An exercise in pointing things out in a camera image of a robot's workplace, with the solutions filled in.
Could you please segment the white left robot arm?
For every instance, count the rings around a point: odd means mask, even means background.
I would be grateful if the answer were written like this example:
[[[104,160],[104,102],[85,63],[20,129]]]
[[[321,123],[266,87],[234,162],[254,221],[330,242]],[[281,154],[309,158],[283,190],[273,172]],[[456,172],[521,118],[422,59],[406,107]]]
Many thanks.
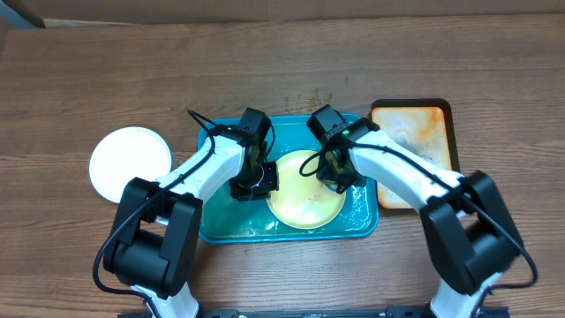
[[[267,198],[277,189],[275,163],[266,159],[267,130],[220,125],[202,148],[156,181],[125,187],[109,237],[95,257],[93,279],[111,292],[99,270],[124,284],[123,295],[144,300],[151,317],[195,317],[192,271],[204,204],[224,184],[238,201]]]

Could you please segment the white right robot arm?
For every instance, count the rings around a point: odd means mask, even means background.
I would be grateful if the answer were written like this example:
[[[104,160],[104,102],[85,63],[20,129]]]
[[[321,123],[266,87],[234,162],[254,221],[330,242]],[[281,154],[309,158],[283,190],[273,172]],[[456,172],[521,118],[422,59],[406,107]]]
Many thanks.
[[[441,285],[428,306],[434,317],[472,317],[524,243],[494,181],[477,170],[434,166],[395,143],[366,118],[310,118],[321,144],[316,178],[337,193],[383,184],[420,217]]]

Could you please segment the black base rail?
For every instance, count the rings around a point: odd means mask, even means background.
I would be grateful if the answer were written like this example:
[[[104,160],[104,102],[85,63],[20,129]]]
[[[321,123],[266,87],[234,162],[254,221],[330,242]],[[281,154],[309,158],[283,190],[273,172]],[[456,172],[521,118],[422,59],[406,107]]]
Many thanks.
[[[149,311],[135,314],[118,314],[118,318],[149,318]],[[197,317],[203,318],[421,318],[433,317],[426,307],[391,306],[377,310],[337,310],[337,311],[259,311],[239,312],[231,310],[203,311]],[[508,307],[489,307],[481,309],[479,318],[510,318]]]

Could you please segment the yellow plate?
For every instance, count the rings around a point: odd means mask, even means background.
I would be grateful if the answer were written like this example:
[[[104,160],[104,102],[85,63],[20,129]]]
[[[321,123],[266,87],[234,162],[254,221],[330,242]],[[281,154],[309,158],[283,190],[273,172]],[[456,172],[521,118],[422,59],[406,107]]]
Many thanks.
[[[319,228],[332,221],[346,199],[345,193],[330,190],[314,175],[300,175],[300,166],[314,154],[312,150],[298,150],[278,159],[278,190],[267,200],[279,221],[302,230]]]

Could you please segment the white plate with sauce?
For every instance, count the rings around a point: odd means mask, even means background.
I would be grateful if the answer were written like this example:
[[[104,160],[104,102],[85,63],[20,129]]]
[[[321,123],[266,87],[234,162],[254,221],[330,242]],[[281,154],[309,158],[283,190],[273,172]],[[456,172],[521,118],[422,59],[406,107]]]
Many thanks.
[[[145,127],[120,128],[105,136],[91,154],[88,173],[95,191],[120,202],[133,178],[155,181],[170,173],[172,154],[158,133]]]

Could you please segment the teal plastic tray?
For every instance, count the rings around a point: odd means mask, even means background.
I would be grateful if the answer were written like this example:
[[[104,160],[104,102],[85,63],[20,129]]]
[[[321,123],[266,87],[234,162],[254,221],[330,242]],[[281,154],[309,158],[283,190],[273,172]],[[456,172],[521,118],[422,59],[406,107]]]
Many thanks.
[[[275,131],[267,135],[274,147],[268,159],[275,161],[296,150],[318,150],[320,143],[306,126],[307,115],[273,116]],[[271,212],[264,199],[236,201],[230,185],[224,184],[205,203],[200,237],[208,243],[236,244],[297,240],[352,239],[370,235],[379,223],[376,184],[352,186],[339,214],[329,223],[312,230],[292,228]]]

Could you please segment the black soapy water tray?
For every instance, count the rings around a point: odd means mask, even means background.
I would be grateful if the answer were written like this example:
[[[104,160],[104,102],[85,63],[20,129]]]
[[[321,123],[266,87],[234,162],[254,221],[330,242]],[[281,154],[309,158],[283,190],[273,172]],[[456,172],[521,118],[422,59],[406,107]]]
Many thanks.
[[[441,98],[379,99],[371,120],[393,141],[425,161],[460,170],[450,104]]]

